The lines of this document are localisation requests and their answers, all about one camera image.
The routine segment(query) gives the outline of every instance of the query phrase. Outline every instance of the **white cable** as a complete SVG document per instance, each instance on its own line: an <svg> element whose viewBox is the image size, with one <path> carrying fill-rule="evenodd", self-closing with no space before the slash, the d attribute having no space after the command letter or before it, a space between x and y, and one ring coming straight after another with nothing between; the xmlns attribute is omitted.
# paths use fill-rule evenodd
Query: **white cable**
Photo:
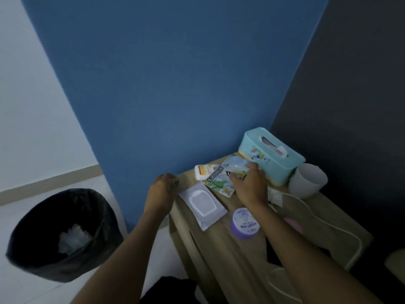
<svg viewBox="0 0 405 304"><path fill-rule="evenodd" d="M348 235L351 235L351 236L355 237L355 238L358 240L359 245L358 245L357 251L356 251L355 254L352 256L352 258L346 263L346 265L345 265L345 267L344 267L345 270L348 271L348 270L353 266L353 264L356 262L357 258L358 258L358 257L360 256L360 254L361 254L361 250L363 249L363 242L361 241L361 239L360 239L359 237L357 237L356 235L354 235L353 233L351 233L350 231L347 231L347 230L344 230L344 229L342 229L342 228L336 227L336 226L334 226L334 225L332 225L332 224L330 224L330 223L328 223L328 222L325 222L323 219L318 218L318 217L314 214L314 212L312 211L312 209L311 209L302 199L300 199L300 198L298 198L298 197L296 197L296 196L294 196L294 195L292 195L292 194L284 193L284 192L281 192L281 191L278 191L278 192L280 192L280 193L283 194L283 195L288 195L288 196L291 196L291 197L293 197L293 198L295 198L295 199L298 199L298 200L311 212L311 214L312 214L315 218L317 218L319 221L321 221L322 223L324 223L324 224L326 224L326 225L328 225L328 226L330 226L330 227L332 227L332 228L335 228L335 229L340 230L340 231L342 231L342 232L344 232L344 233L346 233L346 234L348 234ZM272 203L269 204L269 206L270 206L274 211L277 212L277 210L276 210L272 205L273 205ZM280 267L280 268L274 269L273 271L271 271L271 273L273 273L273 272L276 271L276 270L284 270L284 271L285 271L284 268ZM293 299L293 300L302 302L301 299L298 299L297 297L291 296L291 295L289 295L288 293L285 293L284 291L278 289L278 288L277 288L276 286L274 286L269 280L267 280L267 282L269 283L270 286L272 286L276 291L280 292L281 294L283 294L283 295L289 297L290 299Z"/></svg>

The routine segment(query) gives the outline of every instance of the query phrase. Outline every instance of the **pink round object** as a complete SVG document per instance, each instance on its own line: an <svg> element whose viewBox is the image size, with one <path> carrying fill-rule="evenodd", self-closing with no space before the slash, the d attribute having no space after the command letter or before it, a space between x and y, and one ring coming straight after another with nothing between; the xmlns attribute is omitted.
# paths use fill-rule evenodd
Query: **pink round object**
<svg viewBox="0 0 405 304"><path fill-rule="evenodd" d="M292 228L294 228L297 232L299 232L301 235L304 234L304 229L302 228L302 226L300 225L300 223L298 223L296 220L291 219L291 218L285 218L284 219L288 224L291 225Z"/></svg>

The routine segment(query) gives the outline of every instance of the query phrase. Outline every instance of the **forearm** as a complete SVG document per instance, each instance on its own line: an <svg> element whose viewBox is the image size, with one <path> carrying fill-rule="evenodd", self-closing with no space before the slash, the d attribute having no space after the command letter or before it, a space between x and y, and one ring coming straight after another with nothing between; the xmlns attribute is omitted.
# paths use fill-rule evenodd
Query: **forearm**
<svg viewBox="0 0 405 304"><path fill-rule="evenodd" d="M304 303L380 303L369 290L270 207L257 203L249 210L265 231Z"/></svg>
<svg viewBox="0 0 405 304"><path fill-rule="evenodd" d="M71 304L138 303L149 255L163 218L159 213L144 214Z"/></svg>

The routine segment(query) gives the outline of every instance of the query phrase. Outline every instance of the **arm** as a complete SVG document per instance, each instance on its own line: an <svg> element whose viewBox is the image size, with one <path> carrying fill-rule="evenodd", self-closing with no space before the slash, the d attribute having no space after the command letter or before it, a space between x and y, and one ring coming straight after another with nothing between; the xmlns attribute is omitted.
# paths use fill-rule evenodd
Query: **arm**
<svg viewBox="0 0 405 304"><path fill-rule="evenodd" d="M231 174L239 199L259 222L304 303L381 303L359 281L296 232L267 205L267 182L257 163L242 181Z"/></svg>
<svg viewBox="0 0 405 304"><path fill-rule="evenodd" d="M151 185L135 229L87 281L71 304L138 303L149 255L160 223L170 212L175 177L160 175Z"/></svg>

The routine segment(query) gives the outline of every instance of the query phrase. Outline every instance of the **trash can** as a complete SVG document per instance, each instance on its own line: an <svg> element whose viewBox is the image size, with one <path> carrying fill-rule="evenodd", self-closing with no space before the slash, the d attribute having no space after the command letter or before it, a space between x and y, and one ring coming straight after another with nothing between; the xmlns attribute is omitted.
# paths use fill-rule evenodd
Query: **trash can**
<svg viewBox="0 0 405 304"><path fill-rule="evenodd" d="M20 220L6 256L26 272L70 282L106 261L123 240L114 211L101 194L68 189Z"/></svg>

